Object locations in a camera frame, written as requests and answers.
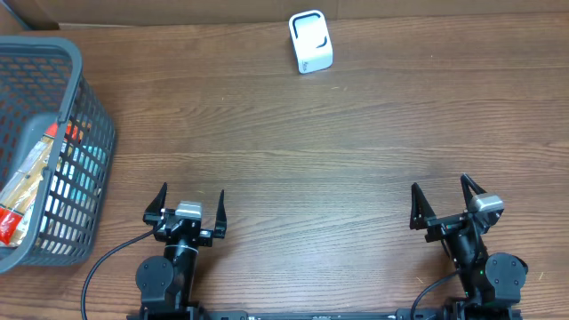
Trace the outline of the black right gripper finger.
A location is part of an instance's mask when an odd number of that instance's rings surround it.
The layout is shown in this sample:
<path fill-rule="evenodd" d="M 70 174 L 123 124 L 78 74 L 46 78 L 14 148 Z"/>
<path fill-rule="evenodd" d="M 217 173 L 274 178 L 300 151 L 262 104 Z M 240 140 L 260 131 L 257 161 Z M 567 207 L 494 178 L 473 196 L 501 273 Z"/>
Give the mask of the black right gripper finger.
<path fill-rule="evenodd" d="M 473 209 L 475 196 L 482 195 L 485 190 L 481 188 L 467 173 L 461 175 L 461 189 L 467 209 Z"/>
<path fill-rule="evenodd" d="M 434 220 L 436 215 L 430 206 L 427 198 L 424 196 L 418 183 L 413 183 L 412 191 L 412 208 L 410 222 L 427 222 Z"/>

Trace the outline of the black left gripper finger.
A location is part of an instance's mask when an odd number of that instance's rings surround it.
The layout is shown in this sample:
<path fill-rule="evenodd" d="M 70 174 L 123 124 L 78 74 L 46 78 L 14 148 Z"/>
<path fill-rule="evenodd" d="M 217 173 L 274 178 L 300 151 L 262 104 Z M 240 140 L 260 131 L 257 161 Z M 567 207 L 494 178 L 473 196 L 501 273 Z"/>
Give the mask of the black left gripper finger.
<path fill-rule="evenodd" d="M 213 237 L 219 239 L 223 239 L 226 236 L 227 227 L 228 227 L 224 197 L 225 197 L 225 190 L 223 189 L 220 192 L 214 230 L 213 230 Z"/>
<path fill-rule="evenodd" d="M 167 183 L 164 182 L 156 197 L 146 208 L 145 215 L 161 215 L 167 195 Z"/>

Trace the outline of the teal tissue packet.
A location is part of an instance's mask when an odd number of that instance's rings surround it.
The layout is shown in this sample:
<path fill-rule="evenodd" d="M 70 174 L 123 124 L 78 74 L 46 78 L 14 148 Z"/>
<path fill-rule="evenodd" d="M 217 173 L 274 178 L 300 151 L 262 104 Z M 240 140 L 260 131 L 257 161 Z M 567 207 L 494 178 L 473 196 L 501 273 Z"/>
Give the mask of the teal tissue packet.
<path fill-rule="evenodd" d="M 48 238 L 36 242 L 41 249 L 69 254 L 73 243 L 91 238 L 102 193 L 98 178 L 104 175 L 97 162 L 104 155 L 97 147 L 62 144 L 40 227 Z"/>

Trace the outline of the orange noodle packet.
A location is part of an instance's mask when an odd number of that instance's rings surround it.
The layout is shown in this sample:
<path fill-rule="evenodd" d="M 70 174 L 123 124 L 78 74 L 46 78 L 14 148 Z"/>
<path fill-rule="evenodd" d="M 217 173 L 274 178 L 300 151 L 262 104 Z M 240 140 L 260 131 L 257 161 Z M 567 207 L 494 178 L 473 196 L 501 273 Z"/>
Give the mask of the orange noodle packet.
<path fill-rule="evenodd" d="M 51 124 L 40 140 L 28 152 L 19 169 L 12 175 L 9 181 L 4 185 L 1 191 L 1 247 L 17 247 L 21 245 L 26 236 L 29 223 L 32 218 L 36 196 L 39 184 L 43 180 L 43 169 L 48 165 L 52 145 L 56 137 L 58 125 Z M 71 136 L 72 140 L 80 143 L 84 137 L 84 132 L 80 132 L 78 127 L 72 129 L 72 123 L 69 120 L 66 134 Z M 61 151 L 67 156 L 73 156 L 76 161 L 79 157 L 78 151 L 67 147 L 67 139 L 64 138 Z M 75 178 L 76 167 L 74 165 L 63 163 L 60 158 L 56 165 L 56 172 L 62 172 L 68 179 Z M 52 178 L 50 186 L 51 191 L 56 191 L 59 196 L 68 197 L 70 200 L 76 200 L 79 197 L 80 204 L 85 202 L 85 195 L 79 195 L 77 190 L 72 188 L 65 182 L 58 182 L 58 177 Z M 53 199 L 48 196 L 48 204 L 45 209 L 52 213 L 58 214 L 60 217 L 72 219 L 75 223 L 85 228 L 89 224 L 89 218 L 73 209 L 65 206 L 59 199 Z M 43 217 L 41 221 L 41 232 L 52 235 L 59 235 L 68 240 L 75 241 L 79 237 L 79 231 L 60 224 L 60 222 L 50 220 Z"/>

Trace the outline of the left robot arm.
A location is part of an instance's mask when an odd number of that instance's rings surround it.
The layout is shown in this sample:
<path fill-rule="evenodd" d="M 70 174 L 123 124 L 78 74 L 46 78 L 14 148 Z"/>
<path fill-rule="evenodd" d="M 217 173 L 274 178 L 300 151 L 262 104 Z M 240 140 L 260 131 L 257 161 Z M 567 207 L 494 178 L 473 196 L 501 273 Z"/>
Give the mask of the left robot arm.
<path fill-rule="evenodd" d="M 145 259 L 137 268 L 135 282 L 140 290 L 140 310 L 130 319 L 204 320 L 210 316 L 198 302 L 190 300 L 196 262 L 201 247 L 227 232 L 225 193 L 221 192 L 214 228 L 202 227 L 203 208 L 198 202 L 182 201 L 176 208 L 165 207 L 164 184 L 143 214 L 153 228 L 152 235 L 164 243 L 164 253 Z"/>

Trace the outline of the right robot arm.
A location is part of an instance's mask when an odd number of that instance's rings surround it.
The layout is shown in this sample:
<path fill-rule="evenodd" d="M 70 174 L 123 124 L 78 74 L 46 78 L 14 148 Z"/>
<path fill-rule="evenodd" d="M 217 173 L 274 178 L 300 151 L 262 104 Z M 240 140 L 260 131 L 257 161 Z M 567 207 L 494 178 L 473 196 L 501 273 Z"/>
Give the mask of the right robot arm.
<path fill-rule="evenodd" d="M 428 243 L 440 243 L 452 261 L 454 271 L 425 288 L 414 300 L 411 319 L 520 319 L 513 308 L 529 271 L 519 257 L 505 252 L 490 254 L 482 239 L 501 218 L 502 199 L 481 188 L 468 174 L 461 175 L 465 209 L 461 213 L 436 216 L 420 185 L 411 186 L 412 207 L 409 227 L 425 230 Z M 461 282 L 464 296 L 451 297 L 437 312 L 419 309 L 421 300 L 454 277 Z"/>

